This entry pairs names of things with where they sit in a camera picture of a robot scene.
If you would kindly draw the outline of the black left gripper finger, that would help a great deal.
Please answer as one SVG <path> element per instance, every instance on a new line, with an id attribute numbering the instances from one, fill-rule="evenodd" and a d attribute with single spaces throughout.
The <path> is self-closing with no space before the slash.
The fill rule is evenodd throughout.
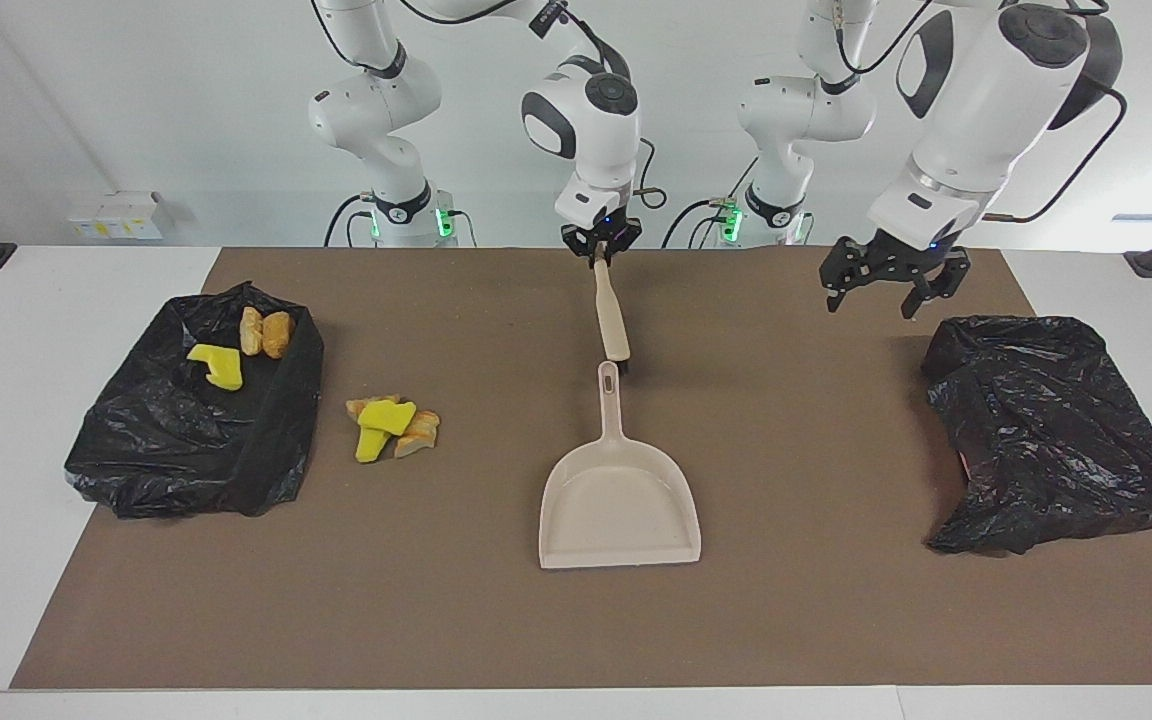
<path id="1" fill-rule="evenodd" d="M 852 238 L 838 238 L 819 266 L 820 286 L 826 290 L 828 313 L 838 313 L 846 293 L 876 281 L 869 259 L 870 245 Z"/>
<path id="2" fill-rule="evenodd" d="M 911 320 L 925 304 L 933 300 L 952 300 L 969 270 L 972 270 L 967 250 L 948 251 L 934 276 L 919 272 L 911 278 L 911 290 L 901 304 L 901 314 Z"/>

